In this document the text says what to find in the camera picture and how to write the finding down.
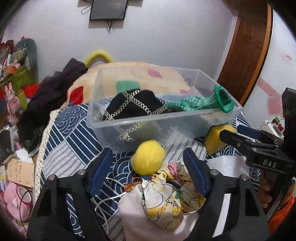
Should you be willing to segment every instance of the yellow handle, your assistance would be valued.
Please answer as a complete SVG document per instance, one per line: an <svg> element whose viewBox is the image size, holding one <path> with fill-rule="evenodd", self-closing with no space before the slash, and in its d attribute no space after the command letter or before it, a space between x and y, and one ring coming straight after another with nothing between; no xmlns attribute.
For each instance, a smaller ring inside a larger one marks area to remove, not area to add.
<svg viewBox="0 0 296 241"><path fill-rule="evenodd" d="M92 52L92 54L87 58L87 60L84 62L86 67L92 66L92 62L97 57L103 57L107 63L112 63L113 59L111 58L110 54L107 53L105 50L96 50Z"/></svg>

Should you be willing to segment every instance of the yellow pom pom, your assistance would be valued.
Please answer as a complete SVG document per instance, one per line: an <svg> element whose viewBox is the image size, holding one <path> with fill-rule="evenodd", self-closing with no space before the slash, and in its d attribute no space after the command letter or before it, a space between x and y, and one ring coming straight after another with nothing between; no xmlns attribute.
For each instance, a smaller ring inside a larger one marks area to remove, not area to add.
<svg viewBox="0 0 296 241"><path fill-rule="evenodd" d="M131 159L131 167L141 176L151 176L161 167L165 150L155 140L144 141Z"/></svg>
<svg viewBox="0 0 296 241"><path fill-rule="evenodd" d="M204 141L204 146L207 149L207 153L209 155L213 155L214 153L222 150L224 147L227 146L226 143L220 140L220 132L222 130L228 130L233 133L236 133L237 130L231 126L230 124L223 124L219 126L212 126L207 134L207 137Z"/></svg>

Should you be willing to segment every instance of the pink stuffed toy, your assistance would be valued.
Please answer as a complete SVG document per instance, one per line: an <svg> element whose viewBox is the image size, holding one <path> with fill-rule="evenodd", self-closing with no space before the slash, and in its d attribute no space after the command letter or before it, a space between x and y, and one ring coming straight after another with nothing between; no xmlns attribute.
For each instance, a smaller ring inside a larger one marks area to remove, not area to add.
<svg viewBox="0 0 296 241"><path fill-rule="evenodd" d="M4 201L7 203L7 210L15 219L23 222L29 218L30 211L33 207L32 197L30 193L26 192L26 188L13 182L8 184L4 192Z"/></svg>
<svg viewBox="0 0 296 241"><path fill-rule="evenodd" d="M18 122L17 115L22 110L20 100L15 96L15 92L12 89L11 83L8 84L8 87L4 87L6 92L6 101L7 101L7 111L8 111L8 121L14 126Z"/></svg>

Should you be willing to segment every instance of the blue patterned bedspread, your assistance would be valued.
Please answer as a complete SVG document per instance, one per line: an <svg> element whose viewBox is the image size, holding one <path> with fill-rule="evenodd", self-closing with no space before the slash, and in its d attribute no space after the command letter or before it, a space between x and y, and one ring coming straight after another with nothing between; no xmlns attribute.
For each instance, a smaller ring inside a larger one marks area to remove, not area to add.
<svg viewBox="0 0 296 241"><path fill-rule="evenodd" d="M88 104L82 104L70 106L59 111L46 145L40 181L41 188L50 174L55 174L58 177L71 176L77 170L85 169L103 150L93 130L86 126L87 110ZM239 114L232 126L236 128L239 124L249 126L242 113ZM170 155L170 159L179 160L182 156L183 149L186 147L192 147L195 153L199 153L200 158L205 158L205 148L194 140L187 141L182 145L178 143L176 145L166 146L165 149L167 155ZM135 175L130 167L130 158L132 155L133 152L114 154L112 167L107 176L120 181L122 184L130 183ZM220 155L241 156L235 147L226 146L219 153L213 156L206 156L206 159ZM251 181L254 183L255 188L259 185L259 175L258 169L250 168ZM101 194L96 201L99 202L122 192L123 189L119 184L106 180ZM83 237L77 220L73 199L71 195L67 195L66 198L73 230L75 234ZM122 241L125 240L125 235L117 209L118 201L118 199L108 200L102 203L100 207L108 219L110 228L109 238L111 240ZM97 212L97 215L103 226L105 226L102 214Z"/></svg>

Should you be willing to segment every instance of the yellow ball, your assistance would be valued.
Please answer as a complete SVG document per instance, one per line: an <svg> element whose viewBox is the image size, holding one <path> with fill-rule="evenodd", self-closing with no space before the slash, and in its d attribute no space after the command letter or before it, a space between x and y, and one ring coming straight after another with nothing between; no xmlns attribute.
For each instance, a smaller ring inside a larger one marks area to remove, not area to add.
<svg viewBox="0 0 296 241"><path fill-rule="evenodd" d="M144 141L131 159L131 167L141 176L151 176L161 167L165 150L155 140Z"/></svg>

